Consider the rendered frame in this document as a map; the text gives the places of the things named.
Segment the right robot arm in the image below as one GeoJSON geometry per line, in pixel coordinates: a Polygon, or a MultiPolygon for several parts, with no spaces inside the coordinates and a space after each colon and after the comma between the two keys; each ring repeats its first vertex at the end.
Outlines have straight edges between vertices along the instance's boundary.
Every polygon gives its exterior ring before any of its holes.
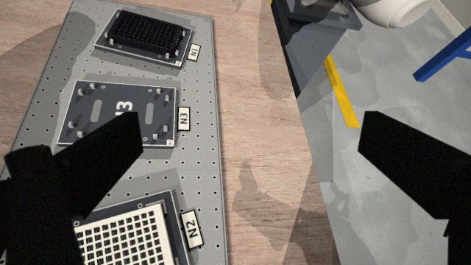
{"type": "MultiPolygon", "coordinates": [[[[436,0],[349,0],[368,21],[387,29],[406,27],[424,16],[436,0]]],[[[344,0],[300,0],[300,6],[347,15],[344,0]]]]}

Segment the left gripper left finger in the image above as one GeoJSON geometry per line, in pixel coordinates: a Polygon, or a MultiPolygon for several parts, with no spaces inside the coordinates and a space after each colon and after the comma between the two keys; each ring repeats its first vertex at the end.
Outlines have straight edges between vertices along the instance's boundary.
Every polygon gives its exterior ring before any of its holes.
{"type": "Polygon", "coordinates": [[[5,265],[85,265],[72,220],[85,220],[143,151],[138,112],[124,112],[55,155],[46,145],[6,154],[0,260],[6,250],[5,265]]]}

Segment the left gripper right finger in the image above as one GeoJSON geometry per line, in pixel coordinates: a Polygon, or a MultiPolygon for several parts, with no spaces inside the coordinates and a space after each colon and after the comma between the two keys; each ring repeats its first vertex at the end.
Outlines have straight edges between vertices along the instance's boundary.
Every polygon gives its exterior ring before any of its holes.
{"type": "Polygon", "coordinates": [[[379,111],[358,152],[434,219],[449,219],[447,265],[471,265],[471,155],[379,111]]]}

